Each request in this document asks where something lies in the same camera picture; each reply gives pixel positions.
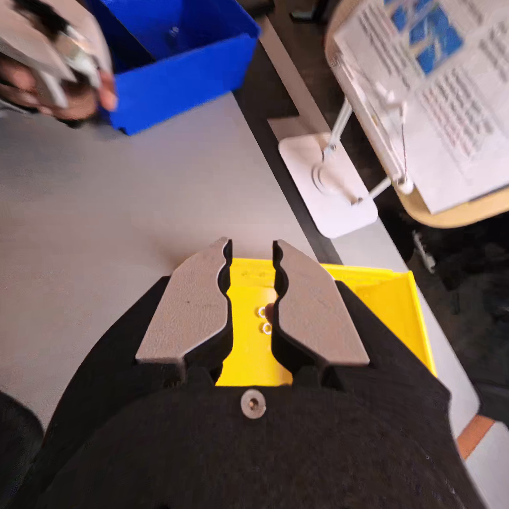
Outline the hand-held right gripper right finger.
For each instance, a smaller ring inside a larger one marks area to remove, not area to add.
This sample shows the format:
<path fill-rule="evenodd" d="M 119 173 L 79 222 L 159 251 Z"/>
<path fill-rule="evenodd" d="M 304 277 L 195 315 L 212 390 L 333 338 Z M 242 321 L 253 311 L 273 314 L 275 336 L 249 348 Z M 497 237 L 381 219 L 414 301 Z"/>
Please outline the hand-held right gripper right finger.
<path fill-rule="evenodd" d="M 275 359 L 293 378 L 311 367 L 319 380 L 333 366 L 368 366 L 370 358 L 333 276 L 281 239 L 272 244 L 272 262 Z"/>

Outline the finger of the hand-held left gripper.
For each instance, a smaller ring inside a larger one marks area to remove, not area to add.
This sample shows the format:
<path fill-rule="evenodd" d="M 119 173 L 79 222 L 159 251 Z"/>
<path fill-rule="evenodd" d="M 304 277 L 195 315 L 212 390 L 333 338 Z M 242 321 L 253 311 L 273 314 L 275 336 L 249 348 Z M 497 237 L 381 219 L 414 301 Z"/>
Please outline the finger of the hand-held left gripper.
<path fill-rule="evenodd" d="M 101 72 L 112 73 L 112 62 L 109 48 L 96 18 L 78 1 L 54 1 L 54 10 L 66 22 L 63 29 L 59 29 L 54 39 L 64 33 L 86 45 L 86 51 L 92 55 Z"/>
<path fill-rule="evenodd" d="M 50 40 L 14 8 L 1 8 L 1 54 L 58 80 L 77 81 Z"/>

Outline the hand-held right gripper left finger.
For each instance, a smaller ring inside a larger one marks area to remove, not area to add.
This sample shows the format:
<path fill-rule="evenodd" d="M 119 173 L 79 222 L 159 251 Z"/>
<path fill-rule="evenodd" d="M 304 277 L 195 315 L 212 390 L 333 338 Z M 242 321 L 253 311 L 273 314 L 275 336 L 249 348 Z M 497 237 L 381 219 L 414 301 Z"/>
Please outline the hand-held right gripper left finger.
<path fill-rule="evenodd" d="M 141 364 L 176 367 L 184 380 L 192 367 L 217 380 L 232 351 L 232 240 L 221 237 L 171 274 L 137 350 Z"/>

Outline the yellow plastic bin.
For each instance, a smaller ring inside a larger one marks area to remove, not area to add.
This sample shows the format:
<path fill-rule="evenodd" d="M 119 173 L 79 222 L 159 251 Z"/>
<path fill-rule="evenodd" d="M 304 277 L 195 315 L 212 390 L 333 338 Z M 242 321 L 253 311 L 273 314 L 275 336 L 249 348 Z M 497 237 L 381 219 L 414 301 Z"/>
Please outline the yellow plastic bin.
<path fill-rule="evenodd" d="M 437 376 L 417 285 L 411 271 L 321 264 L 345 283 L 409 350 Z M 272 355 L 257 310 L 275 301 L 271 260 L 234 258 L 230 268 L 234 342 L 223 363 L 219 386 L 290 384 L 291 374 Z"/>

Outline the blue plastic bin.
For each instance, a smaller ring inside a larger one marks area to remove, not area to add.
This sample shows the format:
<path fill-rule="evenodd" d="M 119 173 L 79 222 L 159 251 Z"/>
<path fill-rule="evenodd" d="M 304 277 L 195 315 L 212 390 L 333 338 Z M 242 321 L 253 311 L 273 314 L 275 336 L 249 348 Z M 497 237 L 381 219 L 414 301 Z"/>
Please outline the blue plastic bin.
<path fill-rule="evenodd" d="M 237 1 L 86 3 L 110 49 L 118 97 L 115 111 L 99 114 L 126 135 L 240 88 L 260 36 Z"/>

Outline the wooden document stand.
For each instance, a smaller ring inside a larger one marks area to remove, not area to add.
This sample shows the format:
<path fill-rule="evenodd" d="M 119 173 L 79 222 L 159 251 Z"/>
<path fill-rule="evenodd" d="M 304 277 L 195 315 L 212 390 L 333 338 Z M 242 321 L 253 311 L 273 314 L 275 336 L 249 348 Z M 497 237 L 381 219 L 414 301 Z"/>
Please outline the wooden document stand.
<path fill-rule="evenodd" d="M 325 55 L 329 56 L 329 28 L 343 22 L 357 1 L 341 1 L 328 25 Z M 508 188 L 432 215 L 409 180 L 396 180 L 386 172 L 348 96 L 331 133 L 287 137 L 279 152 L 318 229 L 325 237 L 339 238 L 376 221 L 375 197 L 388 187 L 398 194 L 407 213 L 426 226 L 467 226 L 508 210 Z"/>

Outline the black textured pad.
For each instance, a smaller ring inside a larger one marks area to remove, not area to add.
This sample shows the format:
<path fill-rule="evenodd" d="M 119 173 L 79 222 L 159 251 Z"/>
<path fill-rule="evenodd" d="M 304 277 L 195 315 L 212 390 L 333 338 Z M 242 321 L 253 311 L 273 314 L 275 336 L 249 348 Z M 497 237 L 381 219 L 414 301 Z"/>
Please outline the black textured pad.
<path fill-rule="evenodd" d="M 43 428 L 26 406 L 1 392 L 1 508 L 8 508 L 41 448 Z"/>

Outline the printed instruction sheet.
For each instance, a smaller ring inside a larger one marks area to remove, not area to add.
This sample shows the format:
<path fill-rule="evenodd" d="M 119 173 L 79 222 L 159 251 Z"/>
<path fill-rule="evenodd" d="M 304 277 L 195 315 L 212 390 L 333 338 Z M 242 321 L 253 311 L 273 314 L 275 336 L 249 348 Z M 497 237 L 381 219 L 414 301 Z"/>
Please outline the printed instruction sheet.
<path fill-rule="evenodd" d="M 508 1 L 357 1 L 327 44 L 386 172 L 430 214 L 508 188 Z"/>

